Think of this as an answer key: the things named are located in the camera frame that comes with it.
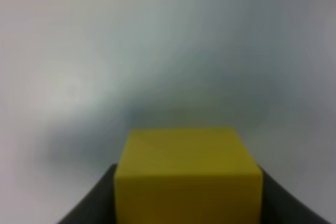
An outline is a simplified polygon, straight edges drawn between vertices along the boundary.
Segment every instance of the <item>white wall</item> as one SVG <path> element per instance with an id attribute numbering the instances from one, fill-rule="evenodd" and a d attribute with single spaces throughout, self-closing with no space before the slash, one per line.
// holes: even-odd
<path id="1" fill-rule="evenodd" d="M 335 0 L 0 0 L 0 223 L 55 223 L 130 126 L 233 125 L 335 222 Z"/>

